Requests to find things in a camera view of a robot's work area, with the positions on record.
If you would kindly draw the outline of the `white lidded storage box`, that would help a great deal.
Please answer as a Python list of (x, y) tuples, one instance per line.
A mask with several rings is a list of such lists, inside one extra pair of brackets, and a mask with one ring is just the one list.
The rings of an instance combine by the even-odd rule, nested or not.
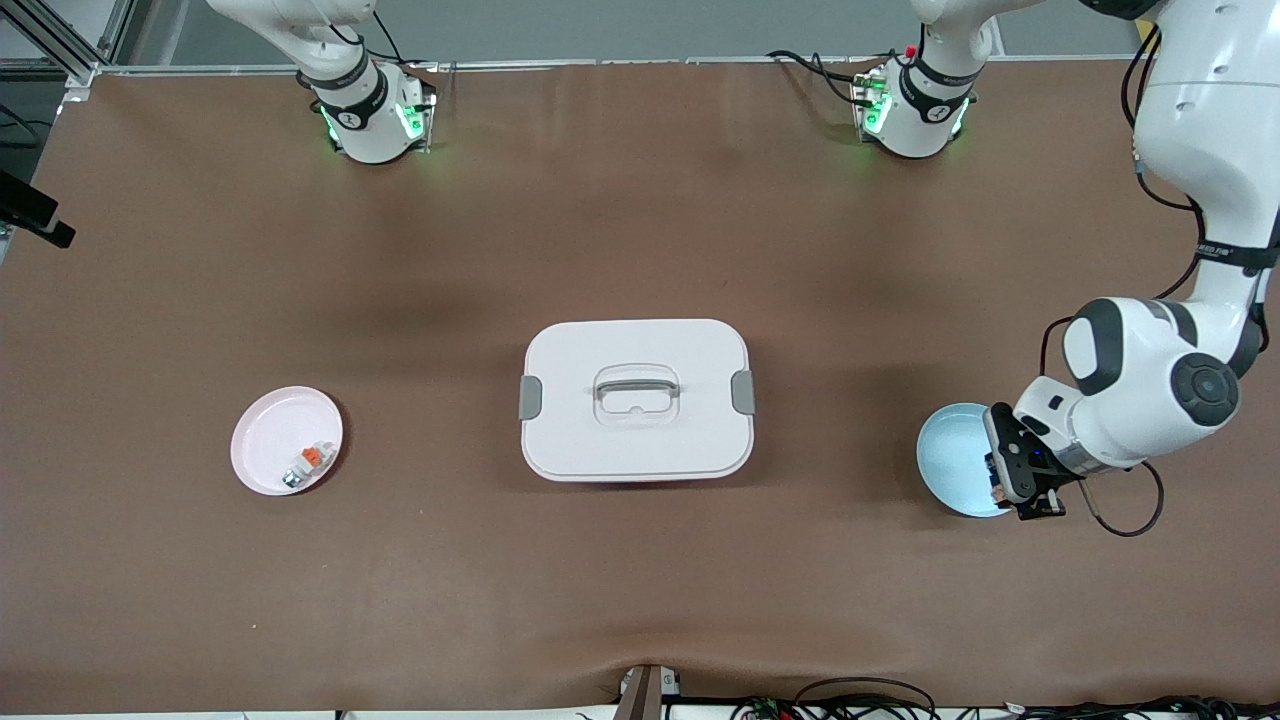
[(755, 445), (748, 345), (717, 319), (566, 322), (524, 356), (524, 459), (561, 483), (718, 479)]

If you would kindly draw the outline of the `pink round plate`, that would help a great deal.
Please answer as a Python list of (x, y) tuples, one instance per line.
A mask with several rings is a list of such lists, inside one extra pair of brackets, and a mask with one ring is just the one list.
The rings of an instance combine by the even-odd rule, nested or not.
[[(346, 424), (337, 402), (320, 389), (291, 386), (253, 401), (241, 415), (230, 438), (230, 465), (239, 482), (271, 497), (311, 489), (335, 466), (343, 450)], [(300, 489), (282, 483), (291, 460), (305, 447), (332, 442), (337, 456), (328, 470)]]

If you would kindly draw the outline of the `brown table mat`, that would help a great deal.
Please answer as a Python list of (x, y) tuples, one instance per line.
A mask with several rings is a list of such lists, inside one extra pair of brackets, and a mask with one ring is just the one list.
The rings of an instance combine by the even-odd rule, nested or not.
[[(859, 143), (777, 64), (439, 78), (431, 151), (333, 152), (291, 77), (105, 77), (35, 183), (76, 228), (0, 264), (0, 714), (595, 705), (832, 676), (947, 705), (1280, 700), (1280, 352), (1160, 459), (1121, 539), (1079, 495), (965, 519), (919, 425), (1011, 401), (1041, 333), (1185, 268), (1132, 178), (1121, 61), (996, 61), (928, 161)], [(558, 322), (712, 318), (756, 442), (719, 480), (544, 480), (525, 348)], [(230, 438), (306, 386), (346, 424), (311, 489)]]

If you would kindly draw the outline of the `aluminium frame post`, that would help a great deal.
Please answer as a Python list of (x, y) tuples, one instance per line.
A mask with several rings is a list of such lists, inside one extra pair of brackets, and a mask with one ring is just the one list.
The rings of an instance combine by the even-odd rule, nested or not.
[(138, 0), (0, 0), (0, 74), (86, 86), (114, 63)]

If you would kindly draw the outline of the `blue round plate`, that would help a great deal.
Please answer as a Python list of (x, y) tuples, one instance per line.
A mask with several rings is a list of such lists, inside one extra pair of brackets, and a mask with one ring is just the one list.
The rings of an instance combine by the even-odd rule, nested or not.
[(916, 466), (929, 492), (950, 511), (998, 518), (1010, 510), (993, 497), (991, 451), (982, 404), (950, 404), (932, 413), (916, 438)]

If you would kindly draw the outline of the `white and orange switch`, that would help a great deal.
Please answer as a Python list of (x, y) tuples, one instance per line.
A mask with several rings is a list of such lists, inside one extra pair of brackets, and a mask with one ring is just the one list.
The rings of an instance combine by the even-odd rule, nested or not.
[(289, 489), (300, 489), (323, 475), (337, 456), (332, 442), (317, 442), (302, 448), (282, 474), (282, 483)]

